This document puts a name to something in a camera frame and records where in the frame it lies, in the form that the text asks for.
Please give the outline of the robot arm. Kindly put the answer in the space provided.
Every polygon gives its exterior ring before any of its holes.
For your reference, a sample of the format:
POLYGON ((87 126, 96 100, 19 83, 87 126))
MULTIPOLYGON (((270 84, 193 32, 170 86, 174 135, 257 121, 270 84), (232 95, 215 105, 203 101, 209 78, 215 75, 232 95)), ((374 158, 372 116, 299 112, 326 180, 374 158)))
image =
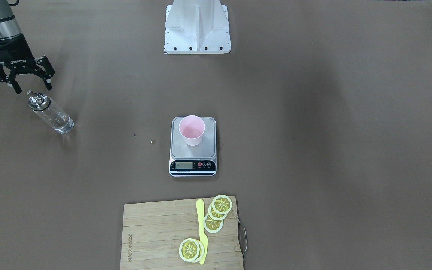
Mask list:
POLYGON ((18 3, 0 0, 0 82, 8 84, 20 94, 22 89, 17 82, 17 75, 33 74, 43 79, 50 91, 53 88, 50 80, 55 70, 47 56, 36 58, 32 54, 11 9, 18 3))

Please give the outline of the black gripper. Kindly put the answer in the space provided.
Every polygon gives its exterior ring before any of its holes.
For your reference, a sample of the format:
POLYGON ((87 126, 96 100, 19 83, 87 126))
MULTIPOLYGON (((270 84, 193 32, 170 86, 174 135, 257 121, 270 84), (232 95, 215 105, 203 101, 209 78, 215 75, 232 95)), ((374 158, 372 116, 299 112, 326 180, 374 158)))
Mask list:
POLYGON ((8 84, 14 89, 16 94, 21 94, 22 92, 16 78, 17 75, 22 74, 23 65, 26 68, 30 68, 34 75, 43 79, 43 83, 48 91, 53 88, 51 84, 51 79, 55 75, 53 65, 47 56, 35 58, 32 55, 24 34, 0 40, 0 82, 8 84), (1 63, 10 69, 9 75, 5 73, 5 69, 1 63))

